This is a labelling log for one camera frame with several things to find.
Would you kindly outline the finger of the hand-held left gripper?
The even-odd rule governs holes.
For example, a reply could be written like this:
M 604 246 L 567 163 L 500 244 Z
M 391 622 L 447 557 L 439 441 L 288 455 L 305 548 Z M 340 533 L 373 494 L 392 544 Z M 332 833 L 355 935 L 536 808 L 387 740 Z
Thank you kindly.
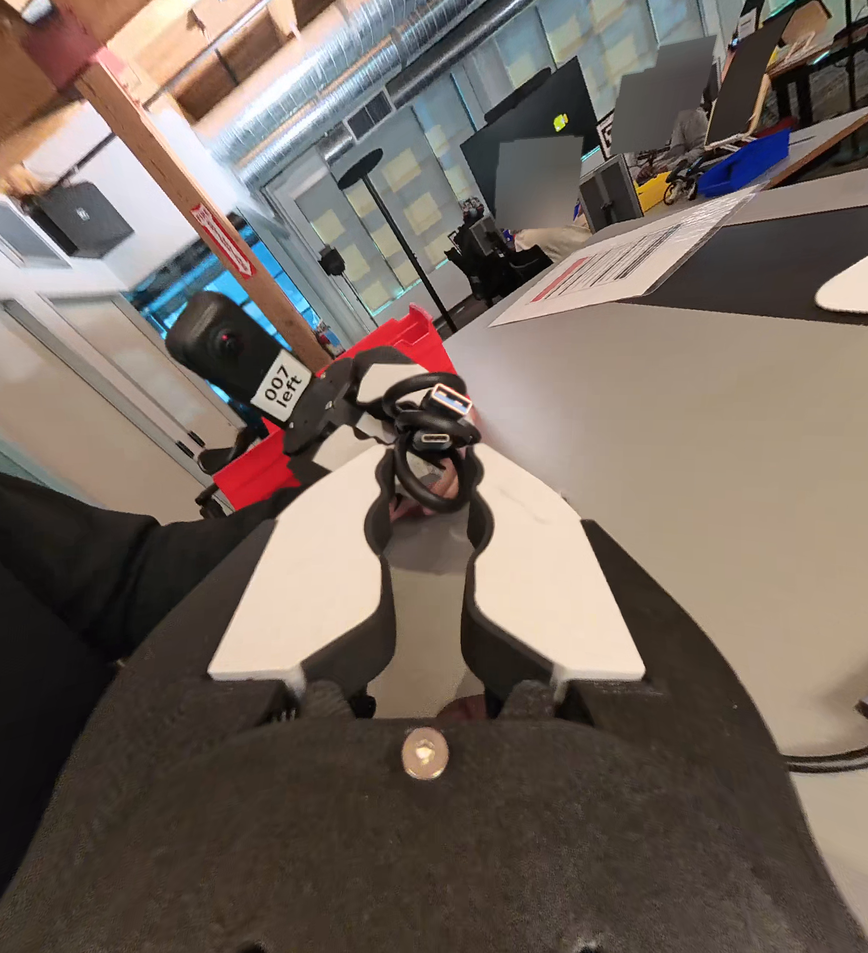
M 414 362 L 374 362 L 358 384 L 358 406 L 374 417 L 388 417 L 382 406 L 384 395 L 404 380 L 427 374 L 427 369 Z
M 354 423 L 343 423 L 317 441 L 307 457 L 307 487 L 329 478 L 372 480 L 393 450 L 393 425 L 363 413 Z

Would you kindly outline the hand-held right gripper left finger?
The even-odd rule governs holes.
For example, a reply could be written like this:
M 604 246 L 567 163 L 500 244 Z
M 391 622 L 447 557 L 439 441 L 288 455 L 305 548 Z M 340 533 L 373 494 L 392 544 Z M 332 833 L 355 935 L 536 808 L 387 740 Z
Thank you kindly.
M 280 681 L 296 697 L 330 681 L 349 698 L 393 658 L 384 548 L 393 455 L 371 447 L 278 516 L 208 666 L 214 681 Z

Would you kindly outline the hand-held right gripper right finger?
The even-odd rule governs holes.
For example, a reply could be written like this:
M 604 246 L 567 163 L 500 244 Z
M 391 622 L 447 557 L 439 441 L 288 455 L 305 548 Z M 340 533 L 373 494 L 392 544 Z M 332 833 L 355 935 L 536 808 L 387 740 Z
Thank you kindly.
M 472 474 L 463 657 L 486 687 L 640 682 L 645 663 L 570 504 L 480 445 Z

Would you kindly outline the person's left forearm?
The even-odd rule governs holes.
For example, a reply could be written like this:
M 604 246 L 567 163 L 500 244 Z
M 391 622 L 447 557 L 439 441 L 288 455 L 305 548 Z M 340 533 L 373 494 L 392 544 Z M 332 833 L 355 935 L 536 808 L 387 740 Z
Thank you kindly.
M 106 661 L 126 658 L 264 522 L 282 489 L 222 517 L 162 525 L 0 473 L 0 564 Z

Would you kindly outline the person's left hand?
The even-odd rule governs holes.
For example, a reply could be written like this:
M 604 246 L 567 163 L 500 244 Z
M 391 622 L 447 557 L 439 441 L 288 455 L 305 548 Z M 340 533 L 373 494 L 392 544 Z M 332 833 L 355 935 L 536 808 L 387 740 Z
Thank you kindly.
M 427 485 L 431 493 L 440 497 L 453 499 L 458 493 L 458 477 L 456 470 L 450 465 L 445 466 L 440 476 Z M 427 518 L 435 512 L 422 507 L 416 500 L 403 492 L 401 484 L 395 480 L 395 494 L 390 505 L 390 517 L 393 522 L 404 518 Z

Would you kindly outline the red plastic bin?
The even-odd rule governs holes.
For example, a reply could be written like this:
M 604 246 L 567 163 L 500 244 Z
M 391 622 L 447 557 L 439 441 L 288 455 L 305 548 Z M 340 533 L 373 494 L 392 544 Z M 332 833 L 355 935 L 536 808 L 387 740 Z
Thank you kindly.
M 431 317 L 418 306 L 411 305 L 403 318 L 386 321 L 333 361 L 344 356 L 353 358 L 380 347 L 394 348 L 428 370 L 427 375 L 404 380 L 384 395 L 382 406 L 394 426 L 395 444 L 401 431 L 401 426 L 395 423 L 400 411 L 413 406 L 426 408 L 426 393 L 437 383 L 458 392 L 464 391 L 465 385 L 456 375 Z M 277 425 L 254 408 L 236 402 L 248 411 L 249 423 L 237 433 L 230 448 L 207 449 L 198 456 L 202 470 L 212 478 L 209 489 L 197 497 L 197 505 L 206 518 L 221 514 L 221 510 L 210 503 L 216 493 L 223 494 L 234 509 L 239 510 L 282 489 L 307 486 L 300 483 L 288 468 L 288 459 L 283 453 L 284 437 Z

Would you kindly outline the red sign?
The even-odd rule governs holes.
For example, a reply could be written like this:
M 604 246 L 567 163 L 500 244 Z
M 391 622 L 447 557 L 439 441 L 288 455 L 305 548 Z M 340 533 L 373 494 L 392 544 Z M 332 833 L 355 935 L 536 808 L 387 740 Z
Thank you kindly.
M 212 208 L 202 202 L 191 207 L 190 214 L 208 243 L 215 247 L 216 255 L 234 275 L 245 280 L 257 276 L 257 264 L 251 249 L 231 225 L 225 224 Z

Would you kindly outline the black office chair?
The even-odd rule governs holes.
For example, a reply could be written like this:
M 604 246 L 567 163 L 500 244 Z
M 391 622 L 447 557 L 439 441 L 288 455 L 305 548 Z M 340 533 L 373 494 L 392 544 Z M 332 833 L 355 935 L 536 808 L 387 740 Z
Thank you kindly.
M 505 242 L 489 215 L 465 220 L 446 257 L 465 275 L 473 296 L 493 306 L 552 266 L 539 247 L 518 251 Z

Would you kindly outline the black floor lamp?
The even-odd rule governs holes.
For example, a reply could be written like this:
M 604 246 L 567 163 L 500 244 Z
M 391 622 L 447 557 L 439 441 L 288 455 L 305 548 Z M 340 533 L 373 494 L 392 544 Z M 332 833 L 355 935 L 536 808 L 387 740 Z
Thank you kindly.
M 422 264 L 420 263 L 417 256 L 414 254 L 410 244 L 408 243 L 404 232 L 401 230 L 398 222 L 395 220 L 392 212 L 387 207 L 383 198 L 380 195 L 379 190 L 376 188 L 375 184 L 371 180 L 371 173 L 377 168 L 380 164 L 380 161 L 383 158 L 383 152 L 381 149 L 373 149 L 360 160 L 356 161 L 338 180 L 338 186 L 342 192 L 347 192 L 352 189 L 358 182 L 361 182 L 366 188 L 369 196 L 374 201 L 376 207 L 382 214 L 385 222 L 391 229 L 392 233 L 395 236 L 398 244 L 404 252 L 407 260 L 410 262 L 411 266 L 415 269 L 418 279 L 423 283 L 424 287 L 427 289 L 428 294 L 432 298 L 442 321 L 445 323 L 446 327 L 452 333 L 458 331 L 458 326 L 452 317 L 451 313 L 442 302 L 440 294 L 436 291 L 432 282 L 428 279 L 428 274 L 425 272 Z

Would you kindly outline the metal vent grille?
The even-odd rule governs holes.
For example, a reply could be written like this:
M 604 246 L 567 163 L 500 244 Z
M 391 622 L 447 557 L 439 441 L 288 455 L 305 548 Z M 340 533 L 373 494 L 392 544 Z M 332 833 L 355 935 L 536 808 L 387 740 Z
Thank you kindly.
M 360 142 L 369 133 L 386 121 L 395 112 L 395 107 L 384 89 L 381 89 L 356 112 L 345 119 L 345 126 L 355 142 Z

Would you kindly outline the printed paper sheet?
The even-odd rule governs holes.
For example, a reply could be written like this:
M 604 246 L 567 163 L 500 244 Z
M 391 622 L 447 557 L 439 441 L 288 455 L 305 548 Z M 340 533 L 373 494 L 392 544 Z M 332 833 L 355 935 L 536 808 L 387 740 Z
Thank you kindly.
M 515 297 L 491 328 L 651 293 L 761 191 L 749 187 L 577 250 Z

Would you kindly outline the grey computer tower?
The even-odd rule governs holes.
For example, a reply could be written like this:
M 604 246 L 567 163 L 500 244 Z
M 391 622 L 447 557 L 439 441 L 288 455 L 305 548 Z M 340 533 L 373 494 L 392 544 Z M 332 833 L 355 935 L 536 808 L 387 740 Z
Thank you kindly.
M 579 197 L 591 232 L 644 216 L 629 166 L 621 154 L 581 178 Z

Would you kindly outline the black monitor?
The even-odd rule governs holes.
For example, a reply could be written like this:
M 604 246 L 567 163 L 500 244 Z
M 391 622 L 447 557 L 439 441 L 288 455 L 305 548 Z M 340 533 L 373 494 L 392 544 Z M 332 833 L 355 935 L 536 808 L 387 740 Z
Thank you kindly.
M 487 125 L 461 145 L 479 195 L 491 213 L 496 211 L 502 143 L 547 137 L 579 138 L 582 158 L 602 146 L 599 120 L 577 57 L 557 70 L 537 73 L 508 100 L 508 108 L 502 112 L 496 109 L 494 118 L 488 119 Z

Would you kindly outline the wooden ceiling beam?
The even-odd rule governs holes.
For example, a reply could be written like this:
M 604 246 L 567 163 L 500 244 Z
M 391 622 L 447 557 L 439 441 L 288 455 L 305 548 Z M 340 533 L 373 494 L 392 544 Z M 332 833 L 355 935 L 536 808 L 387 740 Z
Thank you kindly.
M 245 65 L 261 64 L 297 31 L 297 14 L 306 12 L 305 5 L 0 2 L 0 185 L 61 130 L 75 102 L 87 102 L 74 81 L 99 47 L 122 61 L 121 78 L 142 104 L 149 92 L 163 97 L 159 81 L 173 81 L 187 67 L 201 71 L 214 57 L 215 41 L 218 52 L 227 46 L 246 49 Z

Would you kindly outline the person's torso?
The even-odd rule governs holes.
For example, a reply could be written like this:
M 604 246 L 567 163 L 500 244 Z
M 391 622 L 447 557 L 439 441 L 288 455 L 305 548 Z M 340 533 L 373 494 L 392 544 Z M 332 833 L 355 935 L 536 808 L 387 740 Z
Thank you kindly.
M 110 666 L 0 563 L 0 898 Z

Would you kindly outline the black desk mat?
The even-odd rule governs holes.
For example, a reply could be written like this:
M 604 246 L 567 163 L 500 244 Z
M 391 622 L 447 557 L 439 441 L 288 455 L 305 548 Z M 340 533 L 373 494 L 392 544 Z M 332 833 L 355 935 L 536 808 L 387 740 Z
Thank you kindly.
M 868 185 L 848 193 L 844 181 L 812 182 L 833 189 L 813 199 L 816 210 L 774 218 L 753 212 L 727 225 L 657 290 L 621 302 L 868 327 L 868 312 L 837 313 L 815 301 L 828 280 L 868 256 Z

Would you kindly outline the blue plastic bin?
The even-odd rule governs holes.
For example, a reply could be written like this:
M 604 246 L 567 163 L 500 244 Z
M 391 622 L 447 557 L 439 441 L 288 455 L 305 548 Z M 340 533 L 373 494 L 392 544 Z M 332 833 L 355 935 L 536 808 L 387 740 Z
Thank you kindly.
M 791 129 L 785 127 L 754 139 L 708 167 L 697 180 L 697 194 L 706 199 L 740 191 L 784 161 L 790 152 Z

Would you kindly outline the black board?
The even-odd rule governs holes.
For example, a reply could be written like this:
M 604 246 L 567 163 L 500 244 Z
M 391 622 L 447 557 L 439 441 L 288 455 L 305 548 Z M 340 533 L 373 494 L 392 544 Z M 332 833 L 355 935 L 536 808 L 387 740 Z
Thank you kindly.
M 714 103 L 706 150 L 748 138 L 757 127 L 769 63 L 793 15 L 788 7 L 739 42 Z

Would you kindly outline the wooden post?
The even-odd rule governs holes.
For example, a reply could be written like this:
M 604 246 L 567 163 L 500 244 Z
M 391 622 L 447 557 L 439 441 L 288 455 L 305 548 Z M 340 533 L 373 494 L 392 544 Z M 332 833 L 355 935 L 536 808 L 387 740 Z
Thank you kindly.
M 190 208 L 204 203 L 212 208 L 225 224 L 231 225 L 234 231 L 237 229 L 188 172 L 142 104 L 130 93 L 121 78 L 123 68 L 124 64 L 118 56 L 107 47 L 101 46 L 88 57 L 82 72 L 74 81 L 74 86 L 216 255 L 215 247 L 208 243 L 202 230 L 193 221 Z M 252 249 L 251 253 L 258 273 L 250 280 L 240 279 L 222 261 L 221 263 L 233 274 L 249 298 L 260 307 L 262 314 L 289 344 L 294 355 L 310 371 L 320 372 L 330 362 L 330 354 L 294 308 L 282 287 L 263 268 Z

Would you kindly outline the black wall speaker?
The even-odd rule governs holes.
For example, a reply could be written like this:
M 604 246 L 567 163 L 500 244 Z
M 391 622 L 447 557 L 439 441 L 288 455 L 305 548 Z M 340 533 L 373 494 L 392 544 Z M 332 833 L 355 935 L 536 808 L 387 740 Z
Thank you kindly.
M 24 211 L 70 257 L 102 259 L 135 234 L 90 182 L 56 185 L 28 197 Z

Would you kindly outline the silver ventilation duct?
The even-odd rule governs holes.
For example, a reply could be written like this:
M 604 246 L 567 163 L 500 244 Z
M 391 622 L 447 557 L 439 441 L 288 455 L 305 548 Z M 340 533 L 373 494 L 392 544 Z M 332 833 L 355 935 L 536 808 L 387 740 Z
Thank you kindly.
M 248 188 L 382 93 L 409 104 L 531 1 L 333 2 L 196 125 Z

